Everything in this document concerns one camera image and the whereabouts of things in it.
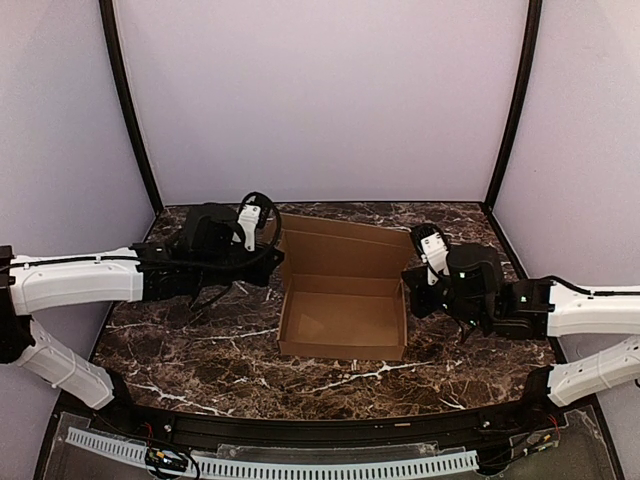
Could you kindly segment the brown cardboard box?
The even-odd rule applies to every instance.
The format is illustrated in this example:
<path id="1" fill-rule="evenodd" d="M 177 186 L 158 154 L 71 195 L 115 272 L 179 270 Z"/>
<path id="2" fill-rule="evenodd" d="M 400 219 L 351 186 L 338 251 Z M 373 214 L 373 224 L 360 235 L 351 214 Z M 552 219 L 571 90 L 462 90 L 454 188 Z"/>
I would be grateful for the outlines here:
<path id="1" fill-rule="evenodd" d="M 399 361 L 408 343 L 407 232 L 285 214 L 277 341 L 287 356 Z"/>

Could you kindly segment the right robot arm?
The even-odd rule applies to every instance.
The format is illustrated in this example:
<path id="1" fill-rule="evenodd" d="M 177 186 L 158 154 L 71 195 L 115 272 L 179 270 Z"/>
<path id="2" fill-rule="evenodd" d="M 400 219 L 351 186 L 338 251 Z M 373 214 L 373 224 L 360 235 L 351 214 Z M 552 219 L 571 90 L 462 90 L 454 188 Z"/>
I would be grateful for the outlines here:
<path id="1" fill-rule="evenodd" d="M 417 318 L 441 311 L 483 335 L 541 340 L 577 334 L 621 335 L 595 354 L 532 371 L 524 400 L 557 407 L 639 377 L 639 290 L 580 287 L 548 276 L 507 282 L 496 249 L 428 239 L 422 264 L 403 271 Z"/>

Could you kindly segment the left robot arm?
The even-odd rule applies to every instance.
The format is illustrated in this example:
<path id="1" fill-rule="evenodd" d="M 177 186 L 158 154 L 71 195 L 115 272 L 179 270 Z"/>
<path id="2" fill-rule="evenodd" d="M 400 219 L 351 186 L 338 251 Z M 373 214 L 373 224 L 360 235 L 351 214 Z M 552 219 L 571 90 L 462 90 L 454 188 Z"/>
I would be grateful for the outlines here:
<path id="1" fill-rule="evenodd" d="M 236 209 L 191 207 L 165 242 L 58 257 L 16 255 L 1 248 L 1 362 L 25 368 L 94 411 L 128 408 L 122 377 L 76 354 L 33 315 L 54 307 L 99 302 L 148 302 L 188 296 L 237 281 L 266 287 L 284 254 L 277 247 L 282 217 L 258 192 Z"/>

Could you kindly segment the small green circuit board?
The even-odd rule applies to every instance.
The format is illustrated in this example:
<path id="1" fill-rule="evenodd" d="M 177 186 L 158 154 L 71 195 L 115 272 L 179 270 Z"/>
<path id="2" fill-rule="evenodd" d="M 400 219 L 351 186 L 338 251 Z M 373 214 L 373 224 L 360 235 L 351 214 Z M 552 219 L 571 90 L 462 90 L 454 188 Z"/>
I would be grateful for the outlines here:
<path id="1" fill-rule="evenodd" d="M 150 447 L 146 450 L 144 462 L 147 466 L 184 472 L 189 461 L 182 454 L 178 454 L 173 450 L 158 449 Z"/>

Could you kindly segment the black front rail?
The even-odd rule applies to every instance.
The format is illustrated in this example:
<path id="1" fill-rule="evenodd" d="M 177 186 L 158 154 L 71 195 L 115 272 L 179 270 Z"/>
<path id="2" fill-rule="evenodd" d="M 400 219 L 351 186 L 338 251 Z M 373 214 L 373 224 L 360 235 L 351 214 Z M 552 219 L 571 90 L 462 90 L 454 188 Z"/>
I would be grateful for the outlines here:
<path id="1" fill-rule="evenodd" d="M 412 443 L 436 443 L 440 447 L 497 449 L 518 435 L 541 431 L 556 419 L 567 424 L 569 411 L 587 404 L 580 400 L 557 407 L 534 399 L 531 389 L 516 401 L 458 412 L 380 420 L 287 421 L 251 420 L 182 413 L 139 405 L 122 408 L 125 415 L 95 414 L 81 401 L 62 393 L 54 407 L 56 416 L 75 414 L 91 426 L 117 433 L 144 434 L 150 424 L 153 439 L 194 450 L 214 451 L 222 444 L 256 447 L 332 448 L 378 447 Z"/>

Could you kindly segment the left black frame post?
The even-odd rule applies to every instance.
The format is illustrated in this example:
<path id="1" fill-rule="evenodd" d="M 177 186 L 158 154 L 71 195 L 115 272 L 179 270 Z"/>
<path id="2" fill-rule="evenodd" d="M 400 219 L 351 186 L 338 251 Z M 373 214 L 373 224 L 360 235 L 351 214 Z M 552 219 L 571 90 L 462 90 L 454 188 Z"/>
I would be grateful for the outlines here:
<path id="1" fill-rule="evenodd" d="M 158 216 L 163 212 L 164 204 L 152 172 L 135 110 L 117 26 L 115 2 L 112 0 L 99 0 L 98 5 L 112 77 L 128 139 L 147 198 L 154 215 Z"/>

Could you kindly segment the black frame post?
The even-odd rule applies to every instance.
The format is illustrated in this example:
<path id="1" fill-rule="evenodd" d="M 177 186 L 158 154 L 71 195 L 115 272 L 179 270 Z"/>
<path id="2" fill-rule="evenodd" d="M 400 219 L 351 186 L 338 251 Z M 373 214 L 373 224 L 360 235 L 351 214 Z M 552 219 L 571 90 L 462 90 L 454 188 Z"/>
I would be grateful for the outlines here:
<path id="1" fill-rule="evenodd" d="M 492 215 L 494 212 L 515 144 L 534 63 L 542 8 L 542 0 L 530 0 L 527 5 L 523 40 L 513 93 L 494 169 L 483 201 L 484 211 L 487 216 Z"/>
<path id="2" fill-rule="evenodd" d="M 117 26 L 115 2 L 112 0 L 99 0 L 98 5 L 112 77 L 128 139 L 147 198 L 154 215 L 158 216 L 163 212 L 164 204 L 152 172 L 135 110 Z"/>

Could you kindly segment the right black frame post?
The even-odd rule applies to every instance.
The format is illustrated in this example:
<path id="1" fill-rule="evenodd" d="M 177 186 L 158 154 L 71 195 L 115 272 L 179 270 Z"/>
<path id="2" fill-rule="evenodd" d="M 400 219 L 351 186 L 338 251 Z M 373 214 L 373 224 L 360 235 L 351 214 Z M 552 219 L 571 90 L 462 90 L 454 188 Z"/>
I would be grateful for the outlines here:
<path id="1" fill-rule="evenodd" d="M 513 93 L 494 169 L 483 201 L 484 211 L 487 216 L 492 215 L 494 212 L 515 144 L 534 63 L 542 8 L 542 0 L 530 0 L 527 5 L 523 40 Z"/>

